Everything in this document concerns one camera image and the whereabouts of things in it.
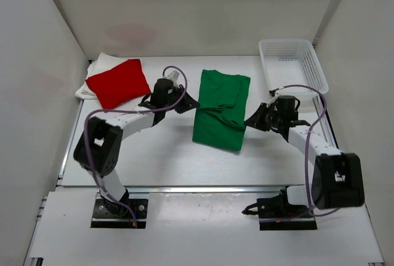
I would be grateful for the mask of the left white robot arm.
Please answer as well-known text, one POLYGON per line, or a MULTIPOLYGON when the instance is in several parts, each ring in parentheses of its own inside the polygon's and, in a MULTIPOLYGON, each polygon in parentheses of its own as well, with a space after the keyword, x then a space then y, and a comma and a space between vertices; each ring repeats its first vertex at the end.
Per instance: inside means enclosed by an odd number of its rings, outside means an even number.
POLYGON ((122 217, 129 210, 129 192, 116 172, 121 144, 128 137, 155 127, 167 112, 182 114, 199 108, 188 92, 185 73, 176 66, 163 69, 153 91, 133 110, 94 110, 87 115, 73 158, 94 179, 108 210, 122 217))

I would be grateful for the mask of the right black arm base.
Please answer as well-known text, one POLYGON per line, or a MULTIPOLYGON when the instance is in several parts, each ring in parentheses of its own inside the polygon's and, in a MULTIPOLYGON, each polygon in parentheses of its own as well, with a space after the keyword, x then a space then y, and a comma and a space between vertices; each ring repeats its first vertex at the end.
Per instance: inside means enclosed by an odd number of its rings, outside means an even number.
POLYGON ((260 231, 317 230, 315 218, 303 204, 290 204, 285 190, 270 198, 257 198, 242 214, 257 216, 260 231))

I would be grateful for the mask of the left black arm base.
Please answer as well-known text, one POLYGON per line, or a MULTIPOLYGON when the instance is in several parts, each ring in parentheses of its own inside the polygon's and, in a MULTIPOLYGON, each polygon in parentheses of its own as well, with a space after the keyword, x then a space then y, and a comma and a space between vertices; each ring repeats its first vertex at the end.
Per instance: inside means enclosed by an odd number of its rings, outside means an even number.
POLYGON ((90 222, 91 228, 110 229, 145 229, 147 225, 148 195, 129 195, 128 206, 134 213, 133 218, 130 211, 117 204, 111 204, 99 193, 95 196, 95 203, 92 210, 90 222))

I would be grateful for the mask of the aluminium table rail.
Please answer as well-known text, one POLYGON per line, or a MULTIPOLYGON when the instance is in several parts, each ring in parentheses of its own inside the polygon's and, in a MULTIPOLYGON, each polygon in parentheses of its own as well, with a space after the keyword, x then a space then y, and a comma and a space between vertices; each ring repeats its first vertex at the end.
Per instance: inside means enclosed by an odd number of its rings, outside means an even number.
POLYGON ((130 193, 266 193, 280 191, 282 186, 129 186, 130 193))

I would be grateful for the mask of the red t shirt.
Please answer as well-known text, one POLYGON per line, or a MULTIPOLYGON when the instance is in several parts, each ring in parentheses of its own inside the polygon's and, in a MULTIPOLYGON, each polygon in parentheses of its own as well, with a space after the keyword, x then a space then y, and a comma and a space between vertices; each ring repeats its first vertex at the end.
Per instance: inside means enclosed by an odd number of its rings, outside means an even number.
POLYGON ((128 59, 108 71, 88 77, 86 84, 104 109, 114 109, 151 92, 140 59, 128 59))

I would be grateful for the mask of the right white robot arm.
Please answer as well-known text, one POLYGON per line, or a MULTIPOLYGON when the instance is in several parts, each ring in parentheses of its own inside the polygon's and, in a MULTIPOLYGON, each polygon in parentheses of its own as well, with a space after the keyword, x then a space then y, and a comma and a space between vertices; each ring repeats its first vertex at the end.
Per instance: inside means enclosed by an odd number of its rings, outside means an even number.
POLYGON ((261 103, 244 125, 275 132, 304 155, 306 200, 317 209, 356 208, 364 204, 361 161, 355 153, 344 153, 313 131, 314 123, 299 119, 301 101, 293 95, 274 96, 261 103))

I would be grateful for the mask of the green t shirt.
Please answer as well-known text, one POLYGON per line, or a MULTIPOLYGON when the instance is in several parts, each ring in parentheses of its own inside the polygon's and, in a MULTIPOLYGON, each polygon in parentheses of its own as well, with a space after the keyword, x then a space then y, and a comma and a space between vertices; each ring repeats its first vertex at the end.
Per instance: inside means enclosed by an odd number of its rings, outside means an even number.
POLYGON ((243 146, 244 118, 251 79, 203 70, 192 141, 238 153, 243 146))

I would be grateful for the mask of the white plastic basket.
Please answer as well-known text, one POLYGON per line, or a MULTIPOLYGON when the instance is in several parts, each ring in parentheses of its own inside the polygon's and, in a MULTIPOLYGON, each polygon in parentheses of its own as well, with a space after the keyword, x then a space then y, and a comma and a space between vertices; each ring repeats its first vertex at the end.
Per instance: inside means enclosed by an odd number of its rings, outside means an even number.
POLYGON ((327 94, 329 86, 310 41, 305 39, 263 39, 259 42, 262 68, 268 90, 280 91, 300 100, 314 99, 317 90, 327 94))

